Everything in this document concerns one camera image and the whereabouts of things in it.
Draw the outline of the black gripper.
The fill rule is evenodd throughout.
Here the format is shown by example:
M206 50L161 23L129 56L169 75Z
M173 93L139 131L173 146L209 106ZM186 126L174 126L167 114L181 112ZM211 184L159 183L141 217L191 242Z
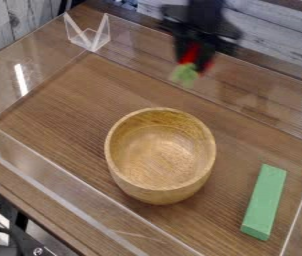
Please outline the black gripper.
M187 64L190 42L198 42L197 72L205 73L215 52L234 55L243 37L242 30L225 18L223 4L163 4L159 27L174 37L175 57Z

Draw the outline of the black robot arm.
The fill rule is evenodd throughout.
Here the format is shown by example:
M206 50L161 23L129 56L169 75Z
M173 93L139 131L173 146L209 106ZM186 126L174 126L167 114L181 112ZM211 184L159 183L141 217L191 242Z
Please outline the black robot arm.
M163 4L161 28L174 38L175 58L202 74L217 53L234 55L242 30L223 15L225 0L189 0L186 5Z

